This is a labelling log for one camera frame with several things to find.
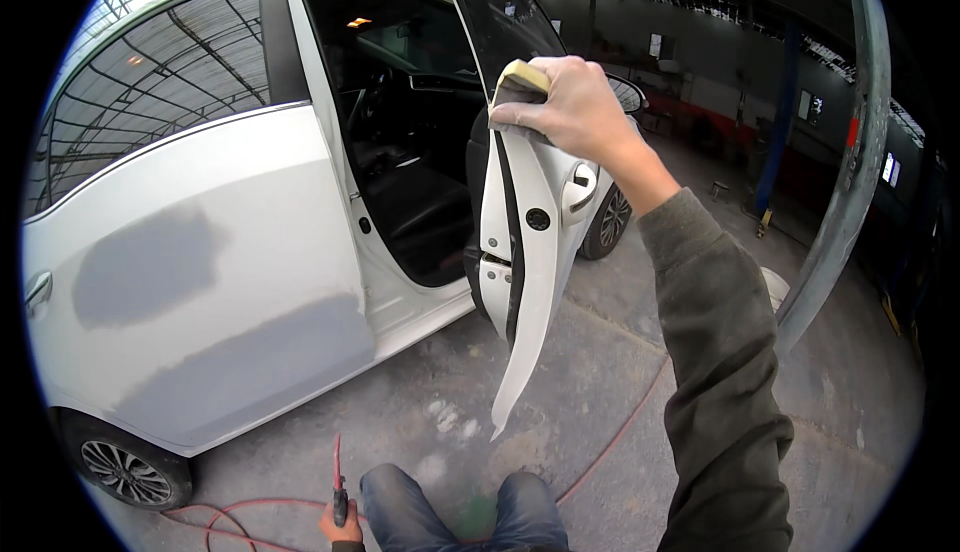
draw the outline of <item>car wheel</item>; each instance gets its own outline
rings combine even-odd
[[[600,202],[600,209],[583,236],[580,256],[587,260],[606,257],[617,246],[627,229],[627,221],[634,210],[620,188],[613,185]]]
[[[185,506],[193,493],[187,460],[88,414],[60,419],[63,443],[83,478],[147,511]]]

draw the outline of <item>door handle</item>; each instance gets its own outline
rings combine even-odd
[[[50,300],[50,292],[54,289],[54,274],[43,270],[30,280],[23,304],[27,309],[27,316],[33,317],[34,310],[42,303]]]
[[[565,227],[576,225],[587,217],[587,207],[597,193],[597,175],[591,167],[581,162],[563,182],[562,222]]]

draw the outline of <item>metal pole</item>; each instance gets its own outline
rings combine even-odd
[[[890,40],[881,0],[850,0],[856,36],[853,115],[820,231],[776,312],[776,351],[790,352],[834,289],[874,198],[890,119]]]
[[[783,73],[780,79],[779,100],[776,103],[774,130],[767,146],[767,160],[763,163],[760,179],[753,194],[753,211],[762,217],[770,206],[770,194],[774,191],[774,182],[780,173],[780,162],[784,156],[786,140],[790,135],[790,125],[797,105],[797,76],[800,72],[800,27],[793,19],[787,19],[786,33],[783,38]]]
[[[594,25],[597,18],[597,0],[590,0],[590,15],[587,22],[586,29],[589,31],[587,34],[586,41],[586,58],[592,59],[594,57]]]

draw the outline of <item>person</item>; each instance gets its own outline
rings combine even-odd
[[[772,387],[777,323],[757,262],[681,188],[620,109],[600,65],[577,56],[535,57],[551,80],[543,104],[508,102],[490,118],[531,128],[613,176],[638,216],[653,260],[663,340],[677,391],[664,422],[678,474],[659,550],[786,550],[793,538],[779,476],[793,441]],[[360,482],[366,519],[384,552],[567,550],[546,484],[511,474],[497,496],[491,538],[460,543],[420,486],[392,464]],[[319,528],[334,552],[361,552],[351,500],[346,524],[332,510]]]

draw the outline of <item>sanding block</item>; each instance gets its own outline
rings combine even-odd
[[[528,104],[543,104],[546,94],[550,91],[550,78],[546,73],[535,66],[527,64],[519,58],[503,67],[500,78],[496,80],[496,90],[493,91],[493,101],[489,111],[505,102],[526,102]],[[516,134],[522,138],[542,144],[550,144],[546,135],[526,126],[510,125],[498,121],[488,121],[490,129]]]

